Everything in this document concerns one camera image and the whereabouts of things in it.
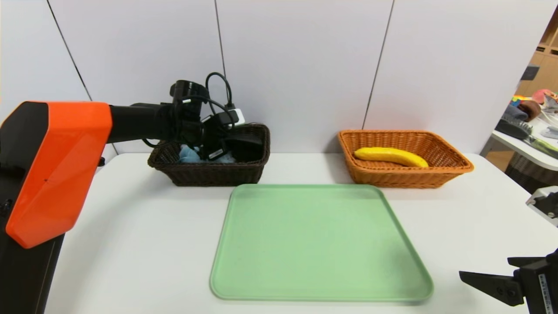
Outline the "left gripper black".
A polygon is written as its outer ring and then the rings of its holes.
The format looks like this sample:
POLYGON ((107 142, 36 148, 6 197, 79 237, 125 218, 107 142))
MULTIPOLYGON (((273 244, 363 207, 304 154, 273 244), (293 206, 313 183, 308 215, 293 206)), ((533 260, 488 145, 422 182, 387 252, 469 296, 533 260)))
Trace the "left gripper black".
POLYGON ((204 123, 197 152, 201 160, 216 160, 225 155, 228 152, 225 143, 227 135, 228 131, 222 125, 204 123))

